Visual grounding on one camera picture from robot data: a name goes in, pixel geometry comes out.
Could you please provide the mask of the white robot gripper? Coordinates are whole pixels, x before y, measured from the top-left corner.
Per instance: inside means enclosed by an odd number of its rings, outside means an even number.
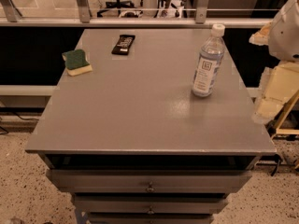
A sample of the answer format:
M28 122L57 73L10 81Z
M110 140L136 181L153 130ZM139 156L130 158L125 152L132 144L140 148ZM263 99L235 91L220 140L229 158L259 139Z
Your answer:
M299 0L288 0L278 14L249 38L250 44L267 46L281 61L299 61Z

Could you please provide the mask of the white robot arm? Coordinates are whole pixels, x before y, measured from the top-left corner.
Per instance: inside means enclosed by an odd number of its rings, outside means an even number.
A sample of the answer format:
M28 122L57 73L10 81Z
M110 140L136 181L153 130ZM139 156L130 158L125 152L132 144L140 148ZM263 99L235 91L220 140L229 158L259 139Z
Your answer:
M279 60L274 68L263 70L252 114L256 123L266 124L299 90L299 0L288 0L249 42L267 45L269 54Z

